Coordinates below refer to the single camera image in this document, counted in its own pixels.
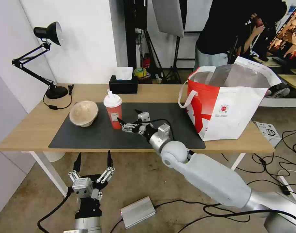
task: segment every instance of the paper bowl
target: paper bowl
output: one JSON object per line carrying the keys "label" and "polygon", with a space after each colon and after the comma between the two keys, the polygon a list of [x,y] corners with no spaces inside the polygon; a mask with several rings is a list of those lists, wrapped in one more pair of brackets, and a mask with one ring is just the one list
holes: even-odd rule
{"label": "paper bowl", "polygon": [[70,121],[81,127],[90,126],[98,115],[97,104],[93,101],[85,100],[76,103],[69,113]]}

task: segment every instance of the black desk lamp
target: black desk lamp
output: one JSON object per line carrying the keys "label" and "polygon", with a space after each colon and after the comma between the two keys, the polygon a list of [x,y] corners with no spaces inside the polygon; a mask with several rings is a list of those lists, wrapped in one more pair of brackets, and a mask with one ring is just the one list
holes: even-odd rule
{"label": "black desk lamp", "polygon": [[[65,95],[68,94],[68,90],[66,87],[56,86],[56,85],[54,85],[52,80],[43,78],[43,77],[37,75],[36,73],[32,72],[31,70],[27,69],[26,67],[24,67],[24,64],[30,62],[31,60],[34,60],[35,58],[46,53],[47,51],[50,51],[51,43],[49,43],[47,39],[50,39],[55,44],[61,46],[62,41],[63,41],[63,37],[62,37],[62,31],[61,31],[60,24],[58,22],[54,22],[54,23],[51,23],[47,28],[35,27],[34,34],[36,35],[36,37],[40,38],[44,43],[42,45],[40,45],[39,47],[35,48],[34,50],[24,54],[23,56],[12,60],[12,64],[15,67],[25,71],[26,73],[30,74],[31,76],[35,77],[36,79],[38,79],[41,82],[48,85],[49,88],[46,92],[47,98],[58,99],[58,98],[64,97]],[[31,54],[41,48],[44,48],[45,50],[43,50],[41,53],[39,53],[35,56],[27,57],[29,54]]]}

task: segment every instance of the plastic cup lid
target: plastic cup lid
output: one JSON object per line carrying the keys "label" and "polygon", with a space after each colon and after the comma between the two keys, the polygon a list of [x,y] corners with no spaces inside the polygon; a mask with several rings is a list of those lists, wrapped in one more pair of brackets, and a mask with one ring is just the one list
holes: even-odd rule
{"label": "plastic cup lid", "polygon": [[113,94],[112,91],[107,90],[108,95],[104,99],[104,105],[106,107],[118,107],[122,104],[122,99],[120,96]]}

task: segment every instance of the table leg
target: table leg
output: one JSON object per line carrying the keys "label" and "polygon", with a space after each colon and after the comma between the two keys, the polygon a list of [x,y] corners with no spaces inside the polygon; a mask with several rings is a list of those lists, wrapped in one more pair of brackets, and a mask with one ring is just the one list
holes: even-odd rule
{"label": "table leg", "polygon": [[231,170],[235,170],[238,164],[241,162],[241,160],[244,158],[246,153],[240,153],[237,158],[234,156],[229,159],[229,162],[227,164],[228,168],[231,168]]}
{"label": "table leg", "polygon": [[44,172],[48,175],[51,181],[55,184],[58,190],[65,197],[67,194],[67,186],[59,176],[57,171],[54,169],[48,158],[43,152],[34,152],[30,151],[31,155],[35,158],[40,167],[44,170]]}

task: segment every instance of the hand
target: hand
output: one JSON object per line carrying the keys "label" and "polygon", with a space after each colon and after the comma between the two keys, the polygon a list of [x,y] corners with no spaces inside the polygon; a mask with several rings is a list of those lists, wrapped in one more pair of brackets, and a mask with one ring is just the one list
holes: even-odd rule
{"label": "hand", "polygon": [[254,18],[256,18],[258,15],[256,13],[253,13],[251,16],[250,16],[250,20],[253,20]]}
{"label": "hand", "polygon": [[259,35],[260,33],[262,33],[265,29],[265,26],[262,25],[260,27],[256,27],[254,26],[254,29],[252,30],[251,35],[253,35],[254,37],[256,37],[257,35]]}

